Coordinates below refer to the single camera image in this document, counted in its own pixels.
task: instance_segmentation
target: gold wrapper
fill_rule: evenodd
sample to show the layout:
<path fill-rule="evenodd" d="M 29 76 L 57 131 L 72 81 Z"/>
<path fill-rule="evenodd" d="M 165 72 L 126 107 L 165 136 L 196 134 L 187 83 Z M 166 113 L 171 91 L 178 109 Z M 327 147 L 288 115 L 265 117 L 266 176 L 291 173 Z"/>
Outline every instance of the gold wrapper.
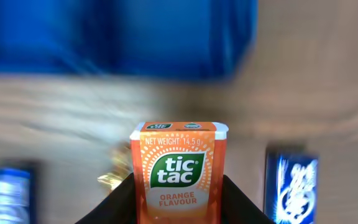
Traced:
<path fill-rule="evenodd" d="M 126 143 L 118 149 L 113 149 L 111 154 L 112 171 L 98 177 L 99 183 L 113 191 L 121 182 L 133 172 L 131 149 Z"/>

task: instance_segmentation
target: black glove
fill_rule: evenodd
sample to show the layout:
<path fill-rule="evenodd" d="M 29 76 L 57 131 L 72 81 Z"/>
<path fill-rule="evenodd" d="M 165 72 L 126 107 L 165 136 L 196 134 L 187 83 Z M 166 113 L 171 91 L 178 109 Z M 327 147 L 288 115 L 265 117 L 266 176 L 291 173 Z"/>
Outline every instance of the black glove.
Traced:
<path fill-rule="evenodd" d="M 131 174 L 92 212 L 76 224 L 136 224 L 135 180 Z M 223 176 L 222 223 L 273 224 L 249 198 Z"/>

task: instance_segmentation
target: orange label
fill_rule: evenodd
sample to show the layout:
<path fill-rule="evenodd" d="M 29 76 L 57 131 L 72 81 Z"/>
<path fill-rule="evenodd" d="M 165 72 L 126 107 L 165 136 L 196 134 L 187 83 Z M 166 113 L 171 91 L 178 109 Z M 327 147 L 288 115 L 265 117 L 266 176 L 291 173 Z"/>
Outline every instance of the orange label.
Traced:
<path fill-rule="evenodd" d="M 212 123 L 145 123 L 140 153 L 151 217 L 206 214 L 215 130 Z"/>

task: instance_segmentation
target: orange tic tac box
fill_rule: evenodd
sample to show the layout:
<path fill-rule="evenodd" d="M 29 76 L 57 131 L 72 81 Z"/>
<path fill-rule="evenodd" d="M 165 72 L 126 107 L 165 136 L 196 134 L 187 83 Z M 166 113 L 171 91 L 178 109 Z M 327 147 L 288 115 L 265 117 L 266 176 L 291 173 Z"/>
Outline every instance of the orange tic tac box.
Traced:
<path fill-rule="evenodd" d="M 131 135 L 138 224 L 219 224 L 225 124 L 146 122 Z"/>

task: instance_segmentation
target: wooden table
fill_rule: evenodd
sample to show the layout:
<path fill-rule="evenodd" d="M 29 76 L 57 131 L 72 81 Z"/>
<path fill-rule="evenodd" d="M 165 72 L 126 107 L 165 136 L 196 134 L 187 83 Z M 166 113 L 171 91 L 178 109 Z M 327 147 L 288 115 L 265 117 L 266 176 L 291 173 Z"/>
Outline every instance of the wooden table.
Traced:
<path fill-rule="evenodd" d="M 232 83 L 0 79 L 0 158 L 45 161 L 46 223 L 74 223 L 106 196 L 110 148 L 139 121 L 227 123 L 225 173 L 261 208 L 264 150 L 320 154 L 318 223 L 358 223 L 358 1 L 260 1 L 259 37 Z"/>

